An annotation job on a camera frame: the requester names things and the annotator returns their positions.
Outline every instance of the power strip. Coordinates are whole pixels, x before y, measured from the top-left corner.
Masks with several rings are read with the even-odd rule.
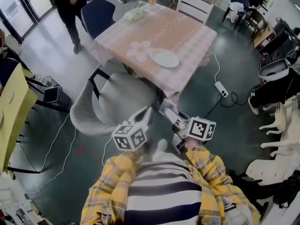
[[[224,98],[228,96],[227,90],[225,89],[225,87],[222,85],[220,81],[216,82],[215,86],[218,89],[218,91],[221,93],[221,95],[223,95]]]

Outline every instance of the white plate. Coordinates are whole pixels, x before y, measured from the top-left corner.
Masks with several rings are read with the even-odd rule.
[[[177,56],[166,49],[151,49],[149,55],[153,61],[165,68],[174,68],[179,64]]]

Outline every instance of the gray chair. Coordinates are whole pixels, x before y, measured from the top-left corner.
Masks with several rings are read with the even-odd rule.
[[[94,82],[96,75],[107,80],[100,92]],[[93,92],[115,126],[105,124],[96,116],[92,105]],[[71,107],[70,118],[75,128],[85,135],[110,135],[119,123],[128,120],[143,107],[151,105],[155,99],[155,92],[141,80],[126,73],[109,76],[97,68]]]

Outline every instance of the striped shirt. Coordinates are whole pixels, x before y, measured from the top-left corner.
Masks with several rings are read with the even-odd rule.
[[[183,164],[150,162],[141,166],[128,190],[126,224],[197,224],[202,189]]]

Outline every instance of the navy blue chair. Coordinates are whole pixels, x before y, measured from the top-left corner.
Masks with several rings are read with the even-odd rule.
[[[9,77],[11,76],[19,62],[12,58],[6,58],[1,63],[2,64],[0,65],[0,83],[3,87],[5,87],[6,83],[9,80]]]
[[[81,17],[86,31],[95,39],[112,26],[116,7],[106,0],[92,0],[81,9]]]
[[[245,15],[245,11],[249,8],[249,0],[230,0],[230,2],[239,2],[239,3],[242,3],[244,5],[244,11],[243,12],[238,12],[238,20],[236,21],[235,23],[235,26],[234,26],[234,29],[239,25],[242,17]],[[224,17],[223,17],[223,20],[222,22],[224,22],[226,16],[228,15],[228,13],[230,12],[230,8],[228,7],[225,14],[224,14]]]

